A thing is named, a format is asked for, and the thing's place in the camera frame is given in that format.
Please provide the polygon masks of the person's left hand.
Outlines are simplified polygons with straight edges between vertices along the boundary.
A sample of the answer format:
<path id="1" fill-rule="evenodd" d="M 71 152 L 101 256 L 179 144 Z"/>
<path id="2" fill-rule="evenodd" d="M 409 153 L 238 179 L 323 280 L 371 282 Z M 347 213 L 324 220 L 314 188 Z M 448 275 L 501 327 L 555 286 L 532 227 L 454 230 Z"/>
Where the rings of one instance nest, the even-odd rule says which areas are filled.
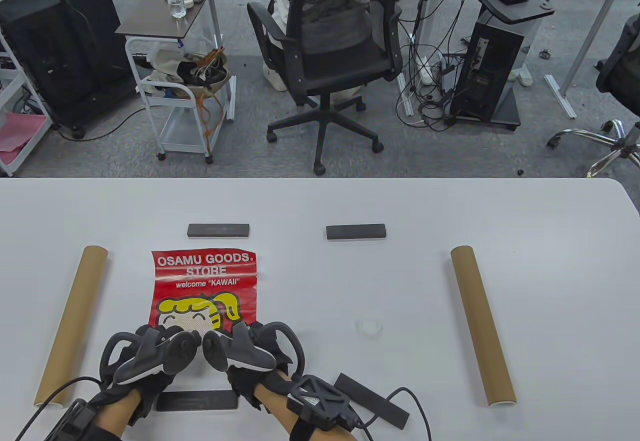
<path id="1" fill-rule="evenodd" d="M 151 411 L 158 395 L 194 360 L 202 338 L 180 326 L 115 333 L 99 365 L 100 391 L 89 404 L 94 426 L 120 438 Z"/>

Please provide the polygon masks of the person's right hand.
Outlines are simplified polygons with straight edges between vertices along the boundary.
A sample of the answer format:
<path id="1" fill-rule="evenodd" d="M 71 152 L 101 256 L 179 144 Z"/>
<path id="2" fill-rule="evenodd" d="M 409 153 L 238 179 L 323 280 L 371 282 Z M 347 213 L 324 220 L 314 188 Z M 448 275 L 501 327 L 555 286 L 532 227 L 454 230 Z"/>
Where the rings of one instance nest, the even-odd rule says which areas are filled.
<path id="1" fill-rule="evenodd" d="M 286 337 L 294 348 L 294 361 L 278 345 L 277 334 Z M 306 356 L 300 339 L 285 323 L 258 321 L 247 325 L 239 322 L 231 331 L 210 330 L 202 338 L 202 352 L 211 368 L 224 372 L 231 390 L 249 404 L 260 409 L 262 402 L 255 394 L 261 385 L 276 395 L 287 396 L 294 382 L 302 379 Z"/>

